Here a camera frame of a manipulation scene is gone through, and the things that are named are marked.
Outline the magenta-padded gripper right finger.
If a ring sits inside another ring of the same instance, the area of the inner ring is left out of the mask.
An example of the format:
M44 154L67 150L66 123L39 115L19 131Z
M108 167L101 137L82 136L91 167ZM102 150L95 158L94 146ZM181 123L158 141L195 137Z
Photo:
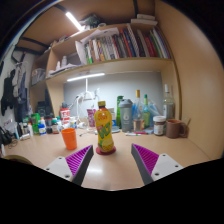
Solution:
M182 169L182 166L168 154L158 155L137 144L131 146L131 154L145 185Z

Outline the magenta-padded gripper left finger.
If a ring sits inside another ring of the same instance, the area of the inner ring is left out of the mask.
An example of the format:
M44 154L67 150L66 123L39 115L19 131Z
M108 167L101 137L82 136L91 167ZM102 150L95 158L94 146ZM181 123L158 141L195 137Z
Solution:
M67 157L57 157L45 170L81 186L93 155L93 146L89 145Z

